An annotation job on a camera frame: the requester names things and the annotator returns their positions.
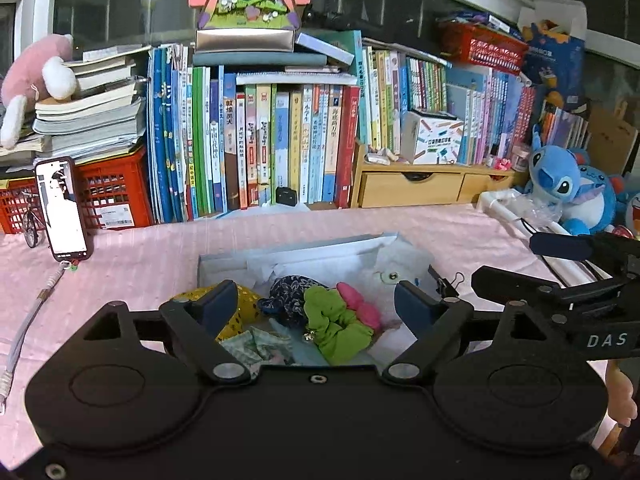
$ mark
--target phone screen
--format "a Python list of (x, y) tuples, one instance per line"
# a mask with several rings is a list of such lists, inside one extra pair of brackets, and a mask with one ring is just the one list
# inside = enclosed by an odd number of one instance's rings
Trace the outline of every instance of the phone screen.
[(66, 160), (41, 163), (36, 167), (36, 179), (53, 253), (86, 252), (78, 197), (69, 163)]

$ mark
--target toy box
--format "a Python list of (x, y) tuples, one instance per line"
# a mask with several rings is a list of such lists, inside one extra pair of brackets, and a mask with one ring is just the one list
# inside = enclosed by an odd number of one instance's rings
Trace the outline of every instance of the toy box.
[(408, 112), (400, 135), (400, 156), (412, 164), (454, 164), (464, 126), (450, 114)]
[(580, 106), (587, 10), (582, 2), (536, 0), (518, 26), (529, 45), (522, 71), (546, 86), (546, 100), (564, 110)]

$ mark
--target drawer handle cutout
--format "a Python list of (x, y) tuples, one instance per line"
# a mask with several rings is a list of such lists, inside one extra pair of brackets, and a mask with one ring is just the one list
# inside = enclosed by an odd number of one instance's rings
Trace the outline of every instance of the drawer handle cutout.
[(423, 182), (433, 175), (433, 173), (415, 173), (411, 171), (403, 171), (402, 175), (409, 182)]

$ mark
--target polka dot yellow fabric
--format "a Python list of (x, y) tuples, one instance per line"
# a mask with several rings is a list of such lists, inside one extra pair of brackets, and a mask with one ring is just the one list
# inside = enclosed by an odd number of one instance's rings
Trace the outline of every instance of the polka dot yellow fabric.
[[(203, 286), (190, 290), (189, 292), (183, 292), (174, 297), (187, 298), (190, 301), (199, 300), (202, 296), (209, 291), (216, 288), (218, 285)], [(233, 317), (229, 320), (226, 326), (220, 331), (216, 337), (217, 341), (224, 341), (235, 335), (244, 332), (243, 325), (250, 324), (258, 321), (260, 318), (260, 310), (255, 306), (256, 301), (260, 299), (260, 296), (252, 291), (250, 288), (246, 288), (242, 285), (236, 285), (238, 288), (238, 309)]]

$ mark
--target red plastic crate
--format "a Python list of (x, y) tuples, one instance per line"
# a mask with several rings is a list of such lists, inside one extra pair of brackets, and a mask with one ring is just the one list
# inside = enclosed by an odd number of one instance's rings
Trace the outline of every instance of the red plastic crate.
[[(135, 227), (153, 223), (146, 193), (145, 153), (145, 149), (140, 148), (130, 155), (76, 167), (78, 195), (82, 198), (82, 212), (88, 229), (103, 228), (100, 208), (113, 205), (128, 206)], [(0, 225), (7, 234), (22, 232), (22, 215), (27, 211), (23, 191), (37, 194), (34, 178), (0, 181)], [(34, 205), (36, 214), (42, 218), (40, 201), (36, 199)]]
[(490, 66), (514, 75), (520, 73), (529, 45), (490, 28), (445, 22), (441, 47), (452, 61)]

